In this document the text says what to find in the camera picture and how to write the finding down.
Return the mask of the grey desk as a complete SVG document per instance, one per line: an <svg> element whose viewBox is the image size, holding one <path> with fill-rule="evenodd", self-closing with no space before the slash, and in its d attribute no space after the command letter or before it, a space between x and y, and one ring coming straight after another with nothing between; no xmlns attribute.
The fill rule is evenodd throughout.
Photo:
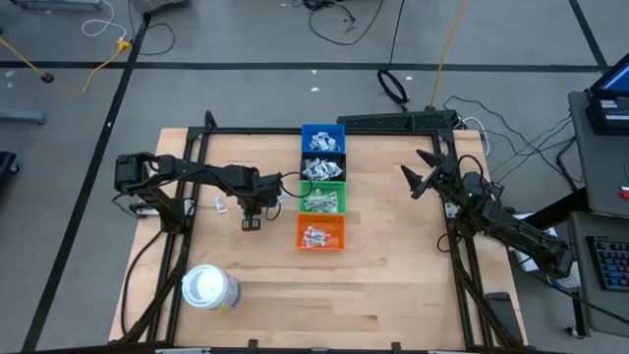
<svg viewBox="0 0 629 354"><path fill-rule="evenodd" d="M581 277L580 296L586 302L587 326L594 331L629 338L629 292L600 288L586 243L587 236L629 238L629 220L573 212L569 216L568 230Z"/></svg>

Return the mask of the black plastic basket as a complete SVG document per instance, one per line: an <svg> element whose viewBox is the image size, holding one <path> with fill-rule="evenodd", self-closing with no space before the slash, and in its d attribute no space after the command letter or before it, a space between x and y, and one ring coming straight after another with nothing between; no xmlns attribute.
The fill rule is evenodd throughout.
<svg viewBox="0 0 629 354"><path fill-rule="evenodd" d="M344 153L327 153L327 152L303 152L301 156L301 167L300 167L300 179L304 180L302 177L302 171L307 167L314 167L315 162L317 160L327 160L333 161L338 164L338 166L343 170L342 174L336 177L334 180L336 182L345 182L346 181L346 155Z"/></svg>

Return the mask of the black flat pad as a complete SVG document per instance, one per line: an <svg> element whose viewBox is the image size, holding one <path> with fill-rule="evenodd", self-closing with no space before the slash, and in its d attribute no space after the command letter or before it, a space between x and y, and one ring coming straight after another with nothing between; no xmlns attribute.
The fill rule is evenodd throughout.
<svg viewBox="0 0 629 354"><path fill-rule="evenodd" d="M510 294L508 292L488 293L486 300L495 318L492 329L498 343L507 347L523 347L524 339Z"/></svg>

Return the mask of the orange plastic basket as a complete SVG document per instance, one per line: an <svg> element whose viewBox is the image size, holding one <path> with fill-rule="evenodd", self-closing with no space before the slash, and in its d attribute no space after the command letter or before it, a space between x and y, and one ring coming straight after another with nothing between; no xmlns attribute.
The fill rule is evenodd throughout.
<svg viewBox="0 0 629 354"><path fill-rule="evenodd" d="M308 226L315 229L323 229L330 233L329 237L334 240L328 247L307 248L305 231ZM343 251L345 249L345 215L337 213L300 213L297 221L296 247L299 250L307 251Z"/></svg>

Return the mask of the grey metal furniture base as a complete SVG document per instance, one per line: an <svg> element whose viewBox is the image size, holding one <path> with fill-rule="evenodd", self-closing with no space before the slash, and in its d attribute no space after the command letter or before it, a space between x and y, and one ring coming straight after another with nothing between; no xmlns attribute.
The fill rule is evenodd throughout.
<svg viewBox="0 0 629 354"><path fill-rule="evenodd" d="M62 8L92 8L100 11L104 0L8 0L23 10Z"/></svg>

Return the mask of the black perforated metal rail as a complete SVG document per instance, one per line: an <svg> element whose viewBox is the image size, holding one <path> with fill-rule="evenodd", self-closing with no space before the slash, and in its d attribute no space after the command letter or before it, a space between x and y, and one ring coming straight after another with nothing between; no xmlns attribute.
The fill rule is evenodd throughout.
<svg viewBox="0 0 629 354"><path fill-rule="evenodd" d="M416 133L451 130L458 124L458 115L454 110L346 115L338 116L336 123L350 130Z"/></svg>

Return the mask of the green plastic basket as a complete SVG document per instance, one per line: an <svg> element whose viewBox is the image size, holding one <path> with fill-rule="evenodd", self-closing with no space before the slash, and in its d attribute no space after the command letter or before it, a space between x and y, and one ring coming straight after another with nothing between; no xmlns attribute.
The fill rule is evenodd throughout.
<svg viewBox="0 0 629 354"><path fill-rule="evenodd" d="M335 191L338 194L338 212L336 213L346 212L346 183L336 181L302 181L300 184L300 194L304 195L304 197L299 199L300 212L307 212L305 211L304 198L316 189L320 189L325 194Z"/></svg>

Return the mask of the blue plastic basket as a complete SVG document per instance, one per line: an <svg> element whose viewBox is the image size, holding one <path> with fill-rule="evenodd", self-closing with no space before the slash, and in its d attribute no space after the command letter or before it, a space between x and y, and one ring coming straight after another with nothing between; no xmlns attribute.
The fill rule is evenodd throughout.
<svg viewBox="0 0 629 354"><path fill-rule="evenodd" d="M345 152L345 126L339 124L305 124L302 126L302 152L328 152L328 151L313 151L311 148L312 136L318 132L325 132L330 137L336 140L337 144L341 147L340 152Z"/></svg>

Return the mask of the black labelled device box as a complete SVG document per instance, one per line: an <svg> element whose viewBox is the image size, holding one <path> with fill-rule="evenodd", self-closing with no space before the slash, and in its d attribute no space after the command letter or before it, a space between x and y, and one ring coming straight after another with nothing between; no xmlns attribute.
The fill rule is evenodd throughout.
<svg viewBox="0 0 629 354"><path fill-rule="evenodd" d="M586 113L596 135L629 136L629 98L595 99Z"/></svg>

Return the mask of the grey cart top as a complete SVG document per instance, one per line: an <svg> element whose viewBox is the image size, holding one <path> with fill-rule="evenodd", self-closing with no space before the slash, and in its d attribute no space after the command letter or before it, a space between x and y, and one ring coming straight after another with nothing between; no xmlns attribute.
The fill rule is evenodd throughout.
<svg viewBox="0 0 629 354"><path fill-rule="evenodd" d="M585 92L571 91L568 102L591 211L629 218L629 199L621 197L629 187L629 136L596 135Z"/></svg>

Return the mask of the black computer keyboard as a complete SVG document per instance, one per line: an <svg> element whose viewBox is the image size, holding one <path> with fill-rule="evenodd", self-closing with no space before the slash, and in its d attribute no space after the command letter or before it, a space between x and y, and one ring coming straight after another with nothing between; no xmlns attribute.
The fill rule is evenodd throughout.
<svg viewBox="0 0 629 354"><path fill-rule="evenodd" d="M600 288L629 292L629 238L587 236L586 243Z"/></svg>

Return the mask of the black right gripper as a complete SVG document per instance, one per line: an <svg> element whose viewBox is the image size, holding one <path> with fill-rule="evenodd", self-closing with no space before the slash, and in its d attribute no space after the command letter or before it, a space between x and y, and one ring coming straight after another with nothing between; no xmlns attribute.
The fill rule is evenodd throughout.
<svg viewBox="0 0 629 354"><path fill-rule="evenodd" d="M417 149L416 153L428 166L433 168L433 171L423 180L422 175L415 173L406 165L401 165L413 200L420 198L427 189L437 191L447 202L470 202L472 200L472 194L465 187L461 177L459 162L456 157L421 149Z"/></svg>

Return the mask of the black desk beam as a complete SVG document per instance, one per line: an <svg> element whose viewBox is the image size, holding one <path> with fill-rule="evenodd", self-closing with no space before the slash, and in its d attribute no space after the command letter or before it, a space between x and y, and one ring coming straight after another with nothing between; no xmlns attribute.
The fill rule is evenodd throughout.
<svg viewBox="0 0 629 354"><path fill-rule="evenodd" d="M539 229L547 229L564 222L572 212L589 212L590 210L587 190L581 188L526 217L524 221Z"/></svg>

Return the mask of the black wheeled base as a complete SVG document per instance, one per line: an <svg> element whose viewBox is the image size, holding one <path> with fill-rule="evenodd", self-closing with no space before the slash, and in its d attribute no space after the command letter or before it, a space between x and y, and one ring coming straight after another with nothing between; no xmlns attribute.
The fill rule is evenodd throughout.
<svg viewBox="0 0 629 354"><path fill-rule="evenodd" d="M9 151L0 151L0 191L9 185L13 177L20 172L17 155Z"/></svg>

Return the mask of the black monitor with blue screen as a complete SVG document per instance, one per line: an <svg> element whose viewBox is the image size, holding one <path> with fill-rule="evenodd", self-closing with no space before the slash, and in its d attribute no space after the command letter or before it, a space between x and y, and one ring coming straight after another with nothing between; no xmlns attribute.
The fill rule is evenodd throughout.
<svg viewBox="0 0 629 354"><path fill-rule="evenodd" d="M629 62L614 66L590 88L596 95L629 97Z"/></svg>

